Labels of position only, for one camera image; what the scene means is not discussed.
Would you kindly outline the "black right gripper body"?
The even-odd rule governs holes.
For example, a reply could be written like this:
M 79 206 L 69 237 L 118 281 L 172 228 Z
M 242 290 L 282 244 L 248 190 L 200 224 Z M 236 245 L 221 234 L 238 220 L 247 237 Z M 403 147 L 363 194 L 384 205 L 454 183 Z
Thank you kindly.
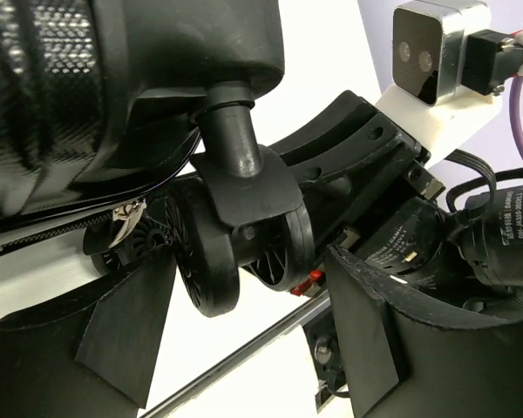
M 297 181 L 313 265 L 340 245 L 379 270 L 432 270 L 445 254 L 430 153 L 374 105 L 344 91 L 272 144 Z

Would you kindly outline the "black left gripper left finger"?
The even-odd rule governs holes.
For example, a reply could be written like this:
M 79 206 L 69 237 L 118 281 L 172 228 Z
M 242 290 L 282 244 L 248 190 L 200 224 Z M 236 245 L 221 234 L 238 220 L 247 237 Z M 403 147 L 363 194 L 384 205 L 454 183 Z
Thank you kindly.
M 150 392 L 176 274 L 154 250 L 0 320 L 0 417 L 134 417 Z

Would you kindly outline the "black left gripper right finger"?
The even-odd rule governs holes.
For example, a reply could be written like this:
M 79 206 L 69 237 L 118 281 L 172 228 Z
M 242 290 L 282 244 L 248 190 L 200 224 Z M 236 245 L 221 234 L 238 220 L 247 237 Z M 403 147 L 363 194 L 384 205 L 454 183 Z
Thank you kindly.
M 340 247 L 324 266 L 355 416 L 523 417 L 523 320 L 436 300 Z

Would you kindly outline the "metal zipper pull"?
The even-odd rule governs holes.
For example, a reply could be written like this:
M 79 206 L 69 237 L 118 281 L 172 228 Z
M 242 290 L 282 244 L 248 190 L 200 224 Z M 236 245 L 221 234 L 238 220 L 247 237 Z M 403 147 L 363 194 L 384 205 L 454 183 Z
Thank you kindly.
M 134 200 L 112 210 L 112 220 L 121 222 L 121 227 L 112 239 L 108 248 L 112 249 L 126 239 L 139 223 L 146 209 L 144 200 Z

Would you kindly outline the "black hard-shell suitcase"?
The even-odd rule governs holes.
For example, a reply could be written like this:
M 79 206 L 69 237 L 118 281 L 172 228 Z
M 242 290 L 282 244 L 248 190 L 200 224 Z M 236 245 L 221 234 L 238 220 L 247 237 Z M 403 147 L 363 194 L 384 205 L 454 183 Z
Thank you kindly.
M 276 1 L 0 1 L 0 256 L 70 224 L 106 252 L 113 209 L 163 199 L 204 315 L 235 307 L 240 269 L 299 286 L 302 193 L 251 117 L 284 70 Z

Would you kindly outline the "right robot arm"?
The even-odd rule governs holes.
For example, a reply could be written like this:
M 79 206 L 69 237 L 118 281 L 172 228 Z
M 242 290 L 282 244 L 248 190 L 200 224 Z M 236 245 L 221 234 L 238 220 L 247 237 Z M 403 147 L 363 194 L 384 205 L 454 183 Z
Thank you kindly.
M 351 91 L 273 148 L 300 183 L 318 253 L 342 245 L 456 306 L 523 319 L 523 167 L 495 172 L 456 150 L 448 160 L 476 177 L 446 190 L 429 150 Z

